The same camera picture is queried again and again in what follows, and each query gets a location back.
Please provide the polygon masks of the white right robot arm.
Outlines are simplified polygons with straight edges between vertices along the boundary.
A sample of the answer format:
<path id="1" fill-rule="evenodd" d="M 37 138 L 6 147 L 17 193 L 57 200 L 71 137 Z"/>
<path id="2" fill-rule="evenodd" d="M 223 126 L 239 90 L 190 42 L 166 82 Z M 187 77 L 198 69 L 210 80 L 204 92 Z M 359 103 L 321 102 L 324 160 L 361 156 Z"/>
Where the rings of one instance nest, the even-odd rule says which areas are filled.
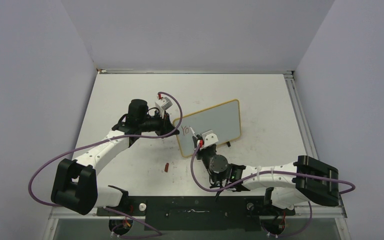
<path id="1" fill-rule="evenodd" d="M 292 209 L 303 202 L 325 207 L 339 205 L 339 171 L 337 168 L 308 155 L 277 166 L 249 166 L 229 163 L 217 154 L 216 145 L 195 144 L 194 159 L 202 161 L 211 186 L 200 186 L 207 192 L 250 192 L 265 189 L 263 209 L 276 214 L 281 209 Z"/>

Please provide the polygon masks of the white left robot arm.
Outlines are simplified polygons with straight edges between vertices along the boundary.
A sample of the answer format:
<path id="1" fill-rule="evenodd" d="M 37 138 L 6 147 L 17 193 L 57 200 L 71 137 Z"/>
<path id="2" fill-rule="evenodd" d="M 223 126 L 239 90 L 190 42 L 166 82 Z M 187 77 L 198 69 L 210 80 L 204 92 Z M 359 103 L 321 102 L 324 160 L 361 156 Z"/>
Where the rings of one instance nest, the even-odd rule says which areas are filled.
<path id="1" fill-rule="evenodd" d="M 93 208 L 109 207 L 116 215 L 129 210 L 123 198 L 126 190 L 112 185 L 99 186 L 97 176 L 121 152 L 130 148 L 144 133 L 154 132 L 154 139 L 178 135 L 178 126 L 171 123 L 167 110 L 175 103 L 160 96 L 155 101 L 154 113 L 145 100 L 133 99 L 128 112 L 111 128 L 105 138 L 75 159 L 59 162 L 51 191 L 52 203 L 81 215 Z"/>

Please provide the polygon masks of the yellow framed whiteboard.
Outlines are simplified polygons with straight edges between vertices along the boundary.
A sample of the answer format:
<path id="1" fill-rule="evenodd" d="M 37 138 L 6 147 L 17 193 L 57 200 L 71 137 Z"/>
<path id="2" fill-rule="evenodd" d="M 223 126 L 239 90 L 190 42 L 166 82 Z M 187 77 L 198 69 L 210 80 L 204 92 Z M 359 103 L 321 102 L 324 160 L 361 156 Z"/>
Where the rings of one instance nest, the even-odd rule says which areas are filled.
<path id="1" fill-rule="evenodd" d="M 192 156 L 195 149 L 189 126 L 192 126 L 199 135 L 212 130 L 218 137 L 218 146 L 234 141 L 242 135 L 240 102 L 238 99 L 232 99 L 184 115 L 182 119 L 176 118 L 173 120 L 175 126 L 179 122 L 181 122 L 181 125 L 176 139 L 180 154 L 184 158 Z"/>

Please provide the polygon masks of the white whiteboard marker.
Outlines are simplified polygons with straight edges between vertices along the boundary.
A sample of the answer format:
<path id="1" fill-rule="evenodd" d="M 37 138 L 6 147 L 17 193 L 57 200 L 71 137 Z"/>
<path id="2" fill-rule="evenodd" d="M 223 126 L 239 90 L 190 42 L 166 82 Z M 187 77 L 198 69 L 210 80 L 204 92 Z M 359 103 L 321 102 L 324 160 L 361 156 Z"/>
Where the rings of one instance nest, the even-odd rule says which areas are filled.
<path id="1" fill-rule="evenodd" d="M 196 131 L 192 128 L 192 126 L 189 126 L 189 130 L 190 130 L 190 132 L 191 132 L 191 134 L 192 134 L 192 138 L 194 139 L 194 140 L 200 140 L 202 137 L 201 137 L 201 135 L 199 135 L 198 133 L 196 133 Z"/>

